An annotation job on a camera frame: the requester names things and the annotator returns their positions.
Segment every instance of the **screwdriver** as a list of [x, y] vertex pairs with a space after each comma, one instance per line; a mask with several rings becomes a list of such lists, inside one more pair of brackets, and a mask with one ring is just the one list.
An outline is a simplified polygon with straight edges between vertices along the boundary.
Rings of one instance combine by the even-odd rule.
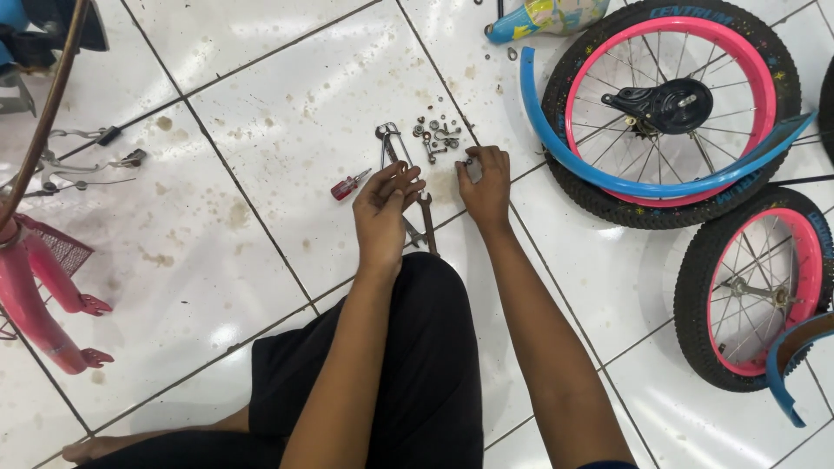
[[336, 198], [336, 200], [344, 199], [351, 192], [353, 192], [354, 189], [357, 189], [359, 187], [359, 182], [368, 173], [370, 173], [370, 168], [366, 169], [365, 171], [362, 171], [361, 173], [359, 173], [358, 176], [355, 176], [353, 178], [348, 176], [347, 179], [345, 179], [344, 181], [339, 181], [338, 184], [333, 186], [333, 188], [330, 190], [330, 193], [334, 196], [334, 198]]

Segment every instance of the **black tire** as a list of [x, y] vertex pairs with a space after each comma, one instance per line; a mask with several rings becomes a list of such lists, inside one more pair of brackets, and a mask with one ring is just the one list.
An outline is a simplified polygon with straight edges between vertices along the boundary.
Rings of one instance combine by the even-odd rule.
[[[767, 185], [732, 213], [704, 223], [689, 243], [675, 285], [674, 319], [678, 343], [692, 370], [715, 387], [733, 392], [759, 391], [767, 387], [764, 374], [741, 376], [724, 367], [715, 355], [710, 340], [706, 306], [710, 301], [712, 276], [721, 262], [724, 248], [736, 232], [754, 215], [774, 206], [794, 210], [806, 219], [822, 243], [822, 285], [816, 313], [828, 311], [834, 292], [834, 255], [831, 230], [825, 216], [805, 195], [795, 190]], [[807, 350], [797, 355], [793, 367], [805, 359]]]
[[816, 117], [820, 127], [822, 147], [834, 164], [834, 58], [828, 64], [820, 90], [820, 113]]
[[[556, 65], [553, 74], [550, 76], [550, 81], [547, 83], [541, 106], [550, 122], [550, 126], [563, 141], [565, 140], [565, 132], [559, 129], [560, 126], [557, 123], [560, 119], [564, 119], [570, 84], [581, 66], [579, 59], [584, 60], [586, 57], [585, 48], [596, 48], [615, 33], [650, 19], [651, 12], [656, 8], [673, 6], [699, 7], [696, 10], [707, 8], [713, 12], [723, 13], [725, 17], [732, 17], [733, 19], [727, 27], [741, 34], [742, 37], [753, 44], [759, 50], [759, 53], [766, 57], [765, 63], [768, 64], [768, 68], [773, 73], [784, 73], [781, 75], [781, 79], [773, 80], [776, 85], [776, 121], [796, 116], [801, 112], [801, 90], [796, 66], [794, 66], [791, 55], [776, 33], [759, 18], [742, 8], [721, 0], [686, 0], [685, 2], [681, 0], [645, 0], [621, 8], [590, 27], [568, 49], [565, 56]], [[546, 152], [545, 155], [550, 171], [556, 177], [556, 181], [568, 196], [583, 209], [604, 220], [631, 228], [674, 229], [714, 219], [749, 199], [773, 177], [773, 174], [779, 169], [779, 165], [785, 160], [787, 151], [777, 156], [763, 168], [739, 179], [733, 185], [709, 199], [695, 204], [667, 208], [648, 207], [617, 199], [571, 173], [556, 161], [549, 152]]]

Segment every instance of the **pink rim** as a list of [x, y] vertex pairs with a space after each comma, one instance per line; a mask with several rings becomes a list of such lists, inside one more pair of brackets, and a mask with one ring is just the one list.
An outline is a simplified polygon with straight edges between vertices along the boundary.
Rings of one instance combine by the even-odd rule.
[[[663, 33], [689, 33], [693, 36], [711, 40], [736, 60], [741, 70], [747, 76], [747, 80], [750, 82], [753, 101], [756, 104], [751, 137], [747, 141], [747, 145], [742, 154], [746, 154], [756, 147], [770, 133], [771, 129], [773, 129], [773, 121], [776, 118], [776, 89], [773, 86], [770, 71], [767, 69], [767, 65], [765, 65], [765, 61], [761, 58], [761, 55], [739, 33], [719, 23], [700, 18], [666, 17], [650, 19], [620, 31], [602, 43], [585, 60], [585, 63], [576, 74], [573, 84], [570, 86], [567, 104], [565, 105], [565, 134], [568, 139], [570, 151], [582, 158], [573, 136], [573, 104], [582, 79], [588, 73], [590, 67], [615, 45], [642, 34], [657, 33], [658, 31]], [[727, 184], [717, 189], [674, 199], [644, 199], [642, 197], [620, 194], [607, 189], [603, 190], [615, 196], [617, 199], [633, 204], [641, 204], [649, 207], [676, 207], [694, 204], [695, 202], [708, 199], [729, 186], [730, 184]]]
[[[791, 307], [791, 313], [787, 316], [786, 327], [790, 328], [796, 323], [806, 320], [814, 315], [816, 310], [816, 303], [819, 301], [820, 288], [822, 287], [822, 252], [820, 250], [820, 242], [816, 237], [816, 231], [808, 220], [791, 209], [768, 209], [756, 216], [747, 220], [741, 228], [733, 235], [730, 242], [725, 246], [721, 253], [716, 270], [712, 273], [712, 282], [710, 288], [716, 284], [716, 277], [718, 270], [721, 268], [721, 262], [733, 245], [733, 241], [741, 236], [747, 226], [758, 219], [767, 216], [775, 215], [779, 217], [780, 221], [786, 224], [793, 234], [794, 242], [796, 243], [796, 262], [799, 265], [799, 274], [796, 277], [796, 293], [793, 295], [801, 302], [794, 303]], [[706, 303], [706, 323], [709, 327], [710, 342], [712, 343], [712, 351], [716, 354], [716, 358], [727, 369], [741, 376], [759, 376], [765, 373], [765, 358], [767, 357], [767, 349], [762, 350], [758, 357], [748, 361], [735, 364], [730, 363], [719, 351], [716, 343], [715, 335], [712, 332], [712, 293], [707, 299]]]

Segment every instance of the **wrench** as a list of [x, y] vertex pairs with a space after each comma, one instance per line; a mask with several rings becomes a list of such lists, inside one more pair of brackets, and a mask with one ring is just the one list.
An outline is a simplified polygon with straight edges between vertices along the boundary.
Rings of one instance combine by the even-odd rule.
[[426, 193], [425, 199], [422, 196], [417, 198], [417, 203], [423, 210], [423, 222], [425, 223], [425, 237], [429, 239], [429, 252], [437, 257], [437, 242], [435, 241], [435, 225], [431, 222], [431, 194]]
[[413, 245], [415, 248], [420, 248], [419, 241], [423, 241], [424, 243], [428, 243], [426, 240], [425, 234], [420, 233], [417, 229], [409, 222], [409, 219], [405, 218], [403, 215], [403, 223], [405, 224], [405, 232], [409, 234], [411, 238], [410, 245]]

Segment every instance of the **person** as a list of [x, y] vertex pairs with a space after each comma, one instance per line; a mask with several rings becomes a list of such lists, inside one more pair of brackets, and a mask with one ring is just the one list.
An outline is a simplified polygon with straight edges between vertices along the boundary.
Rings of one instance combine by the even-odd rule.
[[[590, 357], [510, 227], [510, 156], [473, 147], [460, 196], [490, 256], [515, 354], [553, 467], [634, 468]], [[463, 281], [442, 259], [402, 255], [401, 213], [425, 182], [392, 164], [353, 203], [350, 292], [303, 329], [258, 339], [249, 404], [222, 421], [94, 437], [63, 457], [84, 469], [481, 467], [480, 370]]]

